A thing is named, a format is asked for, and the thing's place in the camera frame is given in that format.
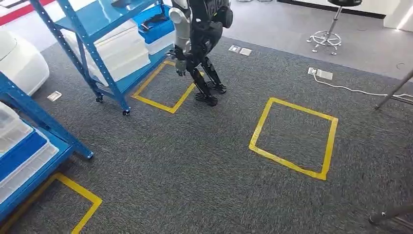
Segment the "bystander robot grey hand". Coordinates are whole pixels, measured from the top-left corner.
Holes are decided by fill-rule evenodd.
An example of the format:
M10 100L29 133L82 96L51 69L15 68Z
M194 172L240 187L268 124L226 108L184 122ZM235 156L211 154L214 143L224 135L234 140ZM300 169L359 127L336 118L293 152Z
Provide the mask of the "bystander robot grey hand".
M186 60L179 60L179 59L177 59L176 60L176 63L175 63L175 69L176 69L176 73L179 75L179 76L185 76L185 74L186 74L186 70L187 70L187 62L186 62Z

